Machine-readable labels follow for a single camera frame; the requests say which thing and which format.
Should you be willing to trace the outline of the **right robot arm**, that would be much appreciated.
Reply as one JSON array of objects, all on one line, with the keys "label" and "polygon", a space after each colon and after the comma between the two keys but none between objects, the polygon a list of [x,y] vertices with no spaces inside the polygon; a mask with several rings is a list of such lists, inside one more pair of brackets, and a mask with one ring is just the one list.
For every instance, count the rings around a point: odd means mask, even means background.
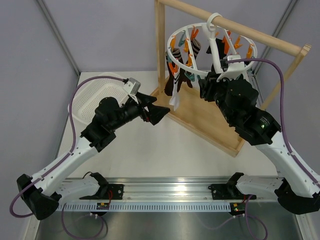
[{"label": "right robot arm", "polygon": [[283,130],[273,116],[256,106],[259,93],[244,78],[223,78],[209,72],[199,79],[200,98],[215,102],[230,127],[251,146],[261,151],[279,171],[272,179],[234,173],[222,189],[231,199],[250,195],[277,200],[295,215],[317,212],[320,209],[320,188],[302,170],[285,144]]}]

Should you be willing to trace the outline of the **black sock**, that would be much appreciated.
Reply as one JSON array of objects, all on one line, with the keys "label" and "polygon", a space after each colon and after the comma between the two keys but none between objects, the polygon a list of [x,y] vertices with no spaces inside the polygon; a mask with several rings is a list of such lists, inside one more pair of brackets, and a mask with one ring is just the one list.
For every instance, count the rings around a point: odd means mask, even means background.
[{"label": "black sock", "polygon": [[[226,43],[224,43],[223,40],[221,40],[219,38],[215,39],[215,43],[217,45],[219,61],[226,62],[228,60],[227,54],[225,53],[225,44]],[[206,50],[206,54],[212,55],[210,44],[209,44],[209,46],[208,46],[208,48]]]},{"label": "black sock", "polygon": [[218,61],[217,63],[213,62],[212,66],[211,66],[211,71],[216,73],[216,74],[221,74],[223,73],[223,69],[221,67],[221,63],[220,61]]}]

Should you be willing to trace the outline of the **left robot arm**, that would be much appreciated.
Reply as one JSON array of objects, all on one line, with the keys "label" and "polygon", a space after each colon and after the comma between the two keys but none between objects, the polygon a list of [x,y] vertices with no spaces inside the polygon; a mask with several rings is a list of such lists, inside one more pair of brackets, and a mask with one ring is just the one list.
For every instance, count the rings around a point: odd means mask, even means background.
[{"label": "left robot arm", "polygon": [[114,97],[103,98],[95,109],[91,123],[63,157],[56,158],[43,170],[17,180],[21,199],[37,220],[52,215],[59,206],[77,199],[101,200],[109,196],[109,183],[98,172],[68,184],[62,182],[85,161],[106,148],[115,138],[115,131],[135,118],[156,125],[170,108],[154,105],[154,96],[137,94],[119,105]]}]

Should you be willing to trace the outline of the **white sock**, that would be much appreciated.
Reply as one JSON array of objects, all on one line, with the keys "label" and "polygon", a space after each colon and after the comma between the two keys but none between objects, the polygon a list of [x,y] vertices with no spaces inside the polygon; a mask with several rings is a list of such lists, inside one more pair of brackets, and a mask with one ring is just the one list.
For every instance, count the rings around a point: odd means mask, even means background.
[{"label": "white sock", "polygon": [[180,105],[180,96],[178,93],[178,82],[180,77],[180,68],[178,67],[176,72],[173,73],[173,89],[172,96],[169,100],[169,105],[173,106],[173,110],[176,111]]}]

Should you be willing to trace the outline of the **brown sock with stripes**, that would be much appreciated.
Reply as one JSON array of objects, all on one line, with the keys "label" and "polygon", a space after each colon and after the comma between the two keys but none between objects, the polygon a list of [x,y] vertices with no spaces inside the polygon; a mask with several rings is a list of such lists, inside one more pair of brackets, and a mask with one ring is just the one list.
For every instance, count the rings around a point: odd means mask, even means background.
[{"label": "brown sock with stripes", "polygon": [[[175,59],[177,59],[180,63],[184,63],[181,55],[181,51],[179,48],[174,48],[172,55],[174,56]],[[166,65],[169,73],[169,79],[166,82],[164,92],[167,96],[172,96],[173,94],[173,87],[174,87],[174,76],[171,72],[170,66],[169,66],[169,57],[168,57],[168,52],[165,52],[165,60],[166,60]]]}]

